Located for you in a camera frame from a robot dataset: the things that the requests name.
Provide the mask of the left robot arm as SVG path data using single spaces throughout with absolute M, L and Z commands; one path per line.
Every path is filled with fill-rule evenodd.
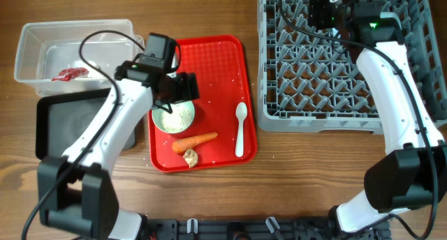
M 28 217 L 86 239 L 149 239 L 145 215 L 120 209 L 111 174 L 139 120 L 150 110 L 199 97 L 196 76 L 178 71 L 179 43 L 151 33 L 142 53 L 118 66 L 108 97 L 83 134 L 59 157 L 40 162 L 39 201 Z

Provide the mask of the orange carrot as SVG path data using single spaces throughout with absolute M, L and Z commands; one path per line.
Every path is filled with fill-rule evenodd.
M 174 141 L 171 145 L 171 149 L 175 153 L 184 153 L 188 149 L 192 149 L 192 148 L 198 146 L 199 144 L 202 144 L 202 143 L 205 143 L 205 142 L 215 139 L 217 136 L 218 136 L 218 133 L 213 132 L 213 133 L 206 133 L 206 134 L 202 134 L 202 135 L 196 135 L 193 137 L 186 137 L 186 138 Z

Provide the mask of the beige food lump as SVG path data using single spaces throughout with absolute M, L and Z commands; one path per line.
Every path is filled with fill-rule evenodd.
M 183 155 L 183 159 L 189 168 L 193 168 L 198 164 L 198 154 L 193 149 L 187 149 Z

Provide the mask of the white plastic spoon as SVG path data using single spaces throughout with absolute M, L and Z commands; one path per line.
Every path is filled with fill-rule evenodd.
M 235 155 L 241 158 L 244 153 L 244 120 L 248 115 L 247 105 L 244 102 L 237 105 L 235 115 L 238 121 Z

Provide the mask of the green bowl with rice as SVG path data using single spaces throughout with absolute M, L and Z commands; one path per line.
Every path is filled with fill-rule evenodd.
M 195 118 L 195 107 L 192 101 L 171 104 L 172 112 L 162 109 L 152 111 L 154 125 L 164 133 L 176 134 L 184 132 Z

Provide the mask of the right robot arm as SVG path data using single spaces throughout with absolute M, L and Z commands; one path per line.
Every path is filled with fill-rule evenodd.
M 308 22 L 337 29 L 371 91 L 386 155 L 369 168 L 364 188 L 335 209 L 339 233 L 360 234 L 425 206 L 446 193 L 446 142 L 411 75 L 402 24 L 382 0 L 309 0 Z

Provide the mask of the red snack wrapper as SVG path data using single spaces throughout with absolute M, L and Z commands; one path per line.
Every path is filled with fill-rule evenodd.
M 83 67 L 63 69 L 57 76 L 52 78 L 52 81 L 69 82 L 74 78 L 87 75 L 89 71 Z

